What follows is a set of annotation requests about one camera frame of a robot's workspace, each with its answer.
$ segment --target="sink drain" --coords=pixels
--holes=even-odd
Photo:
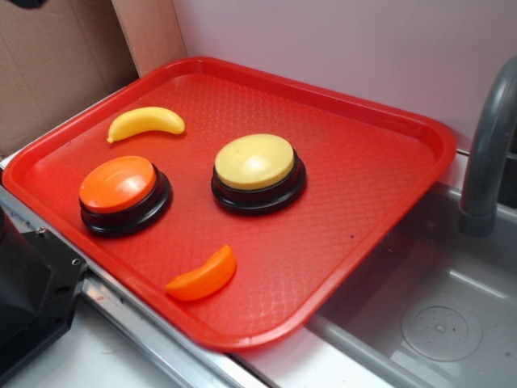
[[[402,334],[419,354],[435,361],[458,361],[481,342],[481,326],[465,307],[443,298],[411,305],[402,317]]]

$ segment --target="orange button cap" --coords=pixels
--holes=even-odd
[[[82,181],[79,199],[91,212],[108,214],[143,200],[156,183],[153,164],[140,156],[123,156],[95,168]]]

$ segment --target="white wall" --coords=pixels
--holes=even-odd
[[[468,149],[517,55],[516,0],[173,0],[189,56],[429,116]]]

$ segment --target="yellow button cap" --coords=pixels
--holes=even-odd
[[[294,150],[282,137],[258,133],[239,137],[216,156],[222,183],[239,190],[258,190],[278,183],[294,166]]]

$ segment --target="sink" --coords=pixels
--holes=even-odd
[[[394,386],[517,381],[517,213],[494,232],[456,227],[460,191],[436,184],[309,322]]]

